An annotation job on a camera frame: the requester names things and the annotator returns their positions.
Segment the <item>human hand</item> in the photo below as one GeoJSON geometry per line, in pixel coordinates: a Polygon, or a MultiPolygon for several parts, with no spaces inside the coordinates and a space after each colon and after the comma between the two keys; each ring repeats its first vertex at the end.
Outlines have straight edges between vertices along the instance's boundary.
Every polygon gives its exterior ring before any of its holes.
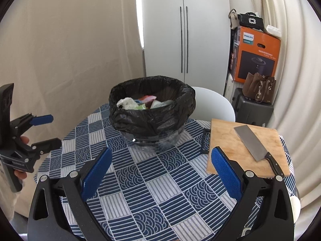
{"type": "MultiPolygon", "coordinates": [[[[29,143],[29,139],[25,136],[21,136],[20,139],[25,144],[29,143]]],[[[19,170],[15,170],[14,175],[21,180],[23,180],[27,177],[27,173],[25,171],[23,172],[23,171],[19,171],[19,170]]]]}

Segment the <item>round table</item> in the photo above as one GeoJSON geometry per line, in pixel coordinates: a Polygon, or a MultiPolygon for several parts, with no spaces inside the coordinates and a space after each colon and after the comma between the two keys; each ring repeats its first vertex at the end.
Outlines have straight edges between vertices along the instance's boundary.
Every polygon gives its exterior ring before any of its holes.
{"type": "MultiPolygon", "coordinates": [[[[207,155],[200,154],[203,128],[210,122],[189,119],[174,148],[163,153],[128,147],[109,120],[109,104],[84,119],[52,151],[34,180],[42,175],[65,177],[94,159],[103,147],[113,151],[113,163],[96,194],[87,204],[113,240],[210,240],[232,211],[218,175],[205,172],[207,155]]],[[[209,147],[209,134],[205,136],[209,147]]],[[[290,196],[296,195],[293,164],[282,137],[291,175],[284,179],[290,196]]],[[[253,225],[262,198],[257,198],[245,231],[253,225]]],[[[83,237],[68,201],[62,206],[73,232],[83,237]]]]}

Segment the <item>black handbag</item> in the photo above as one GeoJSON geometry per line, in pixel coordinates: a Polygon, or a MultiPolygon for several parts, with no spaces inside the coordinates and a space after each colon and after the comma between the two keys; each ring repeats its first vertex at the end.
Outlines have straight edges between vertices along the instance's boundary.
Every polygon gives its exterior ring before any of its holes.
{"type": "Polygon", "coordinates": [[[263,19],[257,17],[255,13],[238,14],[240,26],[264,31],[263,19]]]}

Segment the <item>philips logo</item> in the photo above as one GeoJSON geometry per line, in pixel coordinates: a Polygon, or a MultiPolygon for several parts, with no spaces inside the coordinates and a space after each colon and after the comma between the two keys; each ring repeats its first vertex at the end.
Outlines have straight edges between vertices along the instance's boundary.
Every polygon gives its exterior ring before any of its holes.
{"type": "Polygon", "coordinates": [[[250,33],[243,33],[243,39],[248,41],[254,41],[254,35],[250,33]]]}

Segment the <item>brown handbag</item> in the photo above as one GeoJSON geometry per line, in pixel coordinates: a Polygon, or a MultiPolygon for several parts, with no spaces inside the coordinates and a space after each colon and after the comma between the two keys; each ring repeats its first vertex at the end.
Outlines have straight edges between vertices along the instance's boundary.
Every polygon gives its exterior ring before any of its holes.
{"type": "Polygon", "coordinates": [[[242,92],[245,97],[255,100],[257,103],[271,103],[276,80],[271,76],[254,75],[248,73],[242,92]]]}

